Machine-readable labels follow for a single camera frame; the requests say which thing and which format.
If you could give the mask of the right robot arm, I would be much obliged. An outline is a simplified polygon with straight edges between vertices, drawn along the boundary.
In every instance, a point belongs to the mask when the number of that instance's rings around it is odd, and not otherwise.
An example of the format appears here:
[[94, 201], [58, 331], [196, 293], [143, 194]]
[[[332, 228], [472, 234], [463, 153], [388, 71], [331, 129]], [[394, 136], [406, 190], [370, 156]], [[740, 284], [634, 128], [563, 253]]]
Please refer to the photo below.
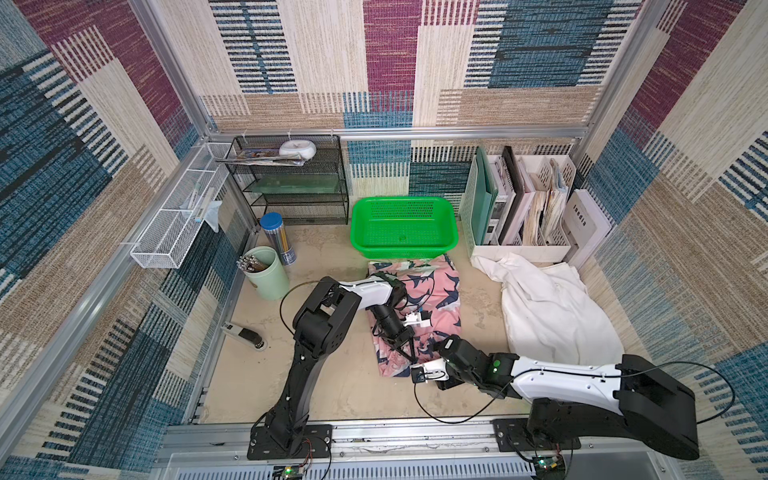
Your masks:
[[700, 456], [693, 391], [641, 356], [602, 366], [557, 364], [486, 354], [457, 335], [433, 349], [448, 375], [444, 387], [466, 383], [494, 399], [530, 403], [527, 429], [535, 437], [628, 438], [672, 458]]

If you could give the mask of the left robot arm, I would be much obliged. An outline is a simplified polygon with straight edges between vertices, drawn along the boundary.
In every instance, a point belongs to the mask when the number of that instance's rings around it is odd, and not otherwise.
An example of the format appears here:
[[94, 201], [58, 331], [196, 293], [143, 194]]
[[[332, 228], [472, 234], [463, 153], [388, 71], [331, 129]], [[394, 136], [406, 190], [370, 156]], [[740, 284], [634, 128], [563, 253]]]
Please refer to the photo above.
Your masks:
[[315, 385], [327, 358], [343, 343], [360, 310], [374, 317], [374, 330], [409, 365], [417, 361], [415, 333], [396, 307], [407, 297], [403, 282], [376, 274], [355, 282], [329, 276], [318, 281], [293, 320], [291, 368], [276, 404], [251, 428], [250, 460], [297, 458], [312, 452], [305, 434]]

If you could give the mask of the pink shark print shorts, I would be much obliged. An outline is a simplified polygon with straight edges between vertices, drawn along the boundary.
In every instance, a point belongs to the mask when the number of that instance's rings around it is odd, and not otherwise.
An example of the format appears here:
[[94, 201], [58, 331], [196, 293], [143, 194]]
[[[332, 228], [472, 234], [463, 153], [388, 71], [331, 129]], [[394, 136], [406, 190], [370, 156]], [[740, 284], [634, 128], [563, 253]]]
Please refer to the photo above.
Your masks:
[[405, 297], [394, 307], [398, 319], [413, 320], [414, 335], [400, 350], [385, 341], [381, 323], [367, 314], [382, 377], [407, 377], [410, 365], [438, 357], [433, 345], [462, 331], [460, 316], [460, 275], [446, 254], [431, 260], [371, 261], [368, 272], [381, 273], [400, 281]]

